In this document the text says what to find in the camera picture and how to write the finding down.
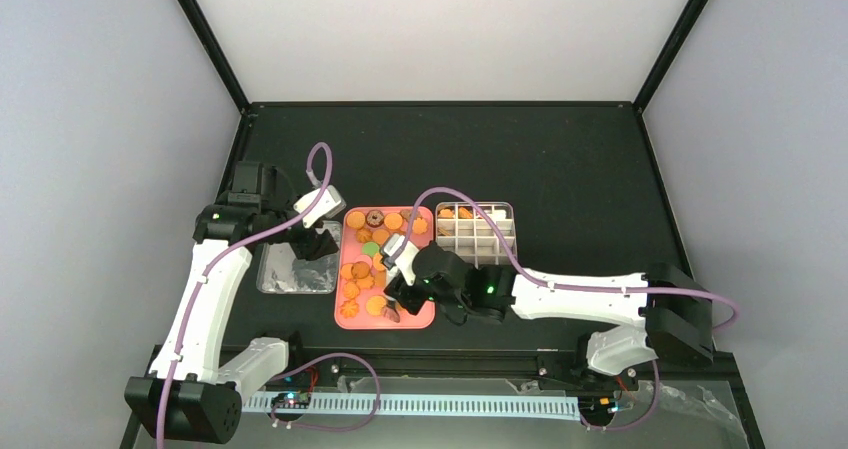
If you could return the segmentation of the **metal tongs white handle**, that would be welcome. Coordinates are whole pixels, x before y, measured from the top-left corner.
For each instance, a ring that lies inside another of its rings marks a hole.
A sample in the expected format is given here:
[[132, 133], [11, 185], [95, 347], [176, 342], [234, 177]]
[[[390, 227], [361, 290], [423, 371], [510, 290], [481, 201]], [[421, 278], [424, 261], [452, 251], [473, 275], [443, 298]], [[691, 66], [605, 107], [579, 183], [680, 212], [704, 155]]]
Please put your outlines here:
[[[384, 289], [386, 287], [386, 283], [386, 273], [378, 272], [375, 276], [375, 287], [377, 289]], [[400, 322], [400, 312], [398, 311], [397, 301], [386, 296], [383, 292], [374, 294], [368, 299], [366, 303], [366, 310], [371, 316], [380, 316], [393, 323]]]

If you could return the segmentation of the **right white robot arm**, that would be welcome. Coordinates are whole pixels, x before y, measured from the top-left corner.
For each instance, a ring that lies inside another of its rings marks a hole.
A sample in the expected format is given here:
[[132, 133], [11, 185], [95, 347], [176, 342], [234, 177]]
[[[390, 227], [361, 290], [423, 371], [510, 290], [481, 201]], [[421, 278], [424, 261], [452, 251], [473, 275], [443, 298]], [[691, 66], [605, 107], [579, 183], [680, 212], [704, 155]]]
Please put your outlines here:
[[476, 266], [436, 243], [417, 248], [398, 240], [380, 254], [386, 296], [411, 315], [432, 302], [459, 313], [460, 325], [470, 318], [501, 322], [509, 313], [606, 324], [569, 361], [572, 379], [585, 388], [654, 360], [701, 368], [714, 359], [712, 306], [702, 290], [661, 288], [646, 273], [566, 276]]

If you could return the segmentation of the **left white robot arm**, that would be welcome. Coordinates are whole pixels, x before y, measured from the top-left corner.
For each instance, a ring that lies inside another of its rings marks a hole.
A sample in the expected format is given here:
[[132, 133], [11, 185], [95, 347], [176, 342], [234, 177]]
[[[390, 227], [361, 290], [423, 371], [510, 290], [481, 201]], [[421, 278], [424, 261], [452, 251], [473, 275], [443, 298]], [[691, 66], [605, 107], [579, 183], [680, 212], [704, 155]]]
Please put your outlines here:
[[300, 260], [337, 252], [323, 219], [345, 201], [327, 178], [307, 173], [314, 188], [300, 195], [278, 168], [237, 164], [230, 185], [197, 216], [188, 280], [172, 327], [143, 376], [128, 380], [124, 398], [157, 447], [168, 440], [225, 444], [243, 403], [289, 364], [278, 337], [253, 339], [221, 363], [235, 296], [263, 243], [291, 246]]

